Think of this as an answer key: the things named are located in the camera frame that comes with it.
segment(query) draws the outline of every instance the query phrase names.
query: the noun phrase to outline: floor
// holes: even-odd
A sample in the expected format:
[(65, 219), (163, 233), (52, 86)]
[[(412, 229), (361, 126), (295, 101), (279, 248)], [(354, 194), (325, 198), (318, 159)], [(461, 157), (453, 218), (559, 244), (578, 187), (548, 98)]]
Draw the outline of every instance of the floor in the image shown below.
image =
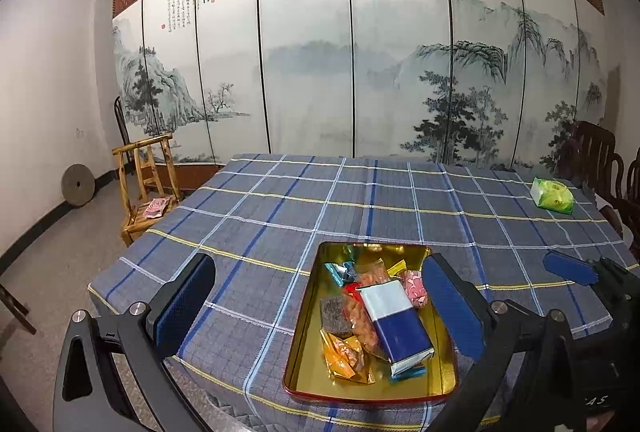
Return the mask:
[[(111, 182), (87, 205), (55, 223), (0, 277), (0, 283), (30, 309), (28, 318), (38, 330), (30, 335), (0, 305), (0, 375), (40, 432), (52, 430), (53, 389), (68, 319), (80, 308), (97, 315), (86, 287), (125, 249), (119, 237), (122, 216), (118, 183)], [(126, 361), (120, 355), (116, 359), (140, 421), (159, 431)], [(212, 430), (249, 430), (210, 404), (191, 380), (170, 372)]]

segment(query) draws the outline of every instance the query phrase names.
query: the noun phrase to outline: green tissue pack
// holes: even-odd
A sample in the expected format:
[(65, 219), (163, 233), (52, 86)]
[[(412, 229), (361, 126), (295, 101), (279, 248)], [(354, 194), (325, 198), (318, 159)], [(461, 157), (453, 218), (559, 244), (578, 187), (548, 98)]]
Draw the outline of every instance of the green tissue pack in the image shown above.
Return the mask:
[(534, 203), (540, 208), (561, 214), (570, 214), (574, 209), (574, 195), (558, 181), (534, 178), (530, 192)]

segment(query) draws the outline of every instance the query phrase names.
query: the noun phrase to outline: blue and white tissue pack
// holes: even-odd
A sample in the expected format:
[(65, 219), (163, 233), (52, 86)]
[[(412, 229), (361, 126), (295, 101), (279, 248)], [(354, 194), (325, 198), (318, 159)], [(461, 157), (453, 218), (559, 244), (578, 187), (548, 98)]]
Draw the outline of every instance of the blue and white tissue pack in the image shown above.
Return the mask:
[(400, 281), (358, 288), (391, 361), (391, 375), (433, 356), (433, 345)]

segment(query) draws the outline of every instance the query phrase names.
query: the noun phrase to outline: plaid tablecloth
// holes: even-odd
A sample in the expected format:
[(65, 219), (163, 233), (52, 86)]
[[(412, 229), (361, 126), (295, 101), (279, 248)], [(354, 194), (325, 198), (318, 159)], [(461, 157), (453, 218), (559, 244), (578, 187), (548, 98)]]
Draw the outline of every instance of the plaid tablecloth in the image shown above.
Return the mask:
[[(198, 385), (279, 430), (422, 430), (441, 405), (321, 407), (282, 388), (316, 249), (323, 241), (424, 243), (489, 300), (511, 298), (540, 314), (559, 308), (575, 336), (601, 330), (606, 309), (591, 289), (546, 272), (545, 251), (638, 264), (581, 191), (573, 189), (572, 215), (552, 213), (530, 199), (531, 179), (396, 159), (236, 155), (89, 290), (101, 311), (121, 313), (150, 300), (203, 250), (215, 259), (216, 285), (174, 357)], [(521, 361), (512, 362), (488, 420)], [(461, 377), (470, 363), (458, 354)]]

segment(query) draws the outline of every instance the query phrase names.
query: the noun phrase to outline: metal screw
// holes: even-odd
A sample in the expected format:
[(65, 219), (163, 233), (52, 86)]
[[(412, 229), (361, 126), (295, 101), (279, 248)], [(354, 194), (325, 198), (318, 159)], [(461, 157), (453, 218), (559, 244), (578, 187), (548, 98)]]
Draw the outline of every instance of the metal screw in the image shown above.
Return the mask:
[(129, 307), (129, 313), (131, 313), (134, 316), (137, 316), (137, 315), (140, 315), (141, 313), (144, 313), (145, 309), (146, 309), (146, 304), (144, 302), (134, 302)]
[(504, 315), (505, 313), (507, 313), (508, 308), (509, 307), (507, 306), (507, 304), (505, 304), (502, 300), (496, 300), (495, 302), (491, 303), (491, 309), (498, 315)]
[(552, 309), (551, 318), (556, 322), (564, 322), (564, 313), (562, 313), (559, 309)]
[(84, 320), (84, 317), (86, 317), (86, 311), (84, 309), (79, 309), (78, 311), (73, 313), (73, 315), (71, 315), (71, 320), (78, 323), (82, 322)]

